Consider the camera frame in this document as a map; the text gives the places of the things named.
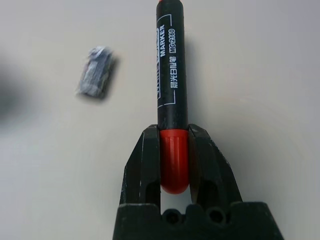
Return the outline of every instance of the marker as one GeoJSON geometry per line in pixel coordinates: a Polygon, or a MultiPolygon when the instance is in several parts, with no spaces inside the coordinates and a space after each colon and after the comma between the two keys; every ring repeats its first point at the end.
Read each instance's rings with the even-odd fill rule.
{"type": "Polygon", "coordinates": [[[180,194],[189,185],[189,124],[184,8],[179,0],[160,0],[156,27],[161,186],[168,193],[180,194]]]}

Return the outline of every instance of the white surface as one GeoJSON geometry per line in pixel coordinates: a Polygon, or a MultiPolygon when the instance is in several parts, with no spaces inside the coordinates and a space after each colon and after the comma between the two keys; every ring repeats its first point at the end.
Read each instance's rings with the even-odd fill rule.
{"type": "MultiPolygon", "coordinates": [[[[2,1],[0,49],[24,94],[0,125],[1,240],[112,238],[124,166],[157,122],[156,4],[2,1]],[[119,56],[102,103],[74,95],[99,45],[119,56]]],[[[190,122],[285,239],[319,239],[319,1],[183,4],[190,122]]]]}

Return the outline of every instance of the blurred dark object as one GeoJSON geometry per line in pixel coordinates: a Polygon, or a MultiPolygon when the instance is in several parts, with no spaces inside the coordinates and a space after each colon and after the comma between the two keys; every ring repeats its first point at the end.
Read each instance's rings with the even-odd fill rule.
{"type": "Polygon", "coordinates": [[[97,46],[90,52],[88,58],[78,93],[102,99],[105,97],[107,82],[111,76],[112,52],[105,47],[97,46]]]}
{"type": "Polygon", "coordinates": [[[14,86],[14,80],[0,66],[0,123],[6,121],[8,116],[15,111],[20,102],[19,90],[14,86]]]}

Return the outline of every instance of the screw hole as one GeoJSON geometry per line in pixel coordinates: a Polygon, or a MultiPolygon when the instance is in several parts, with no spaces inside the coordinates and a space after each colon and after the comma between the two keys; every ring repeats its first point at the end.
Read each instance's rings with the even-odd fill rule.
{"type": "Polygon", "coordinates": [[[179,216],[175,212],[170,212],[166,216],[166,221],[170,224],[176,224],[177,222],[179,222],[179,216]]]}
{"type": "Polygon", "coordinates": [[[211,220],[217,224],[222,223],[222,221],[224,220],[224,216],[218,210],[212,210],[209,216],[211,220]]]}

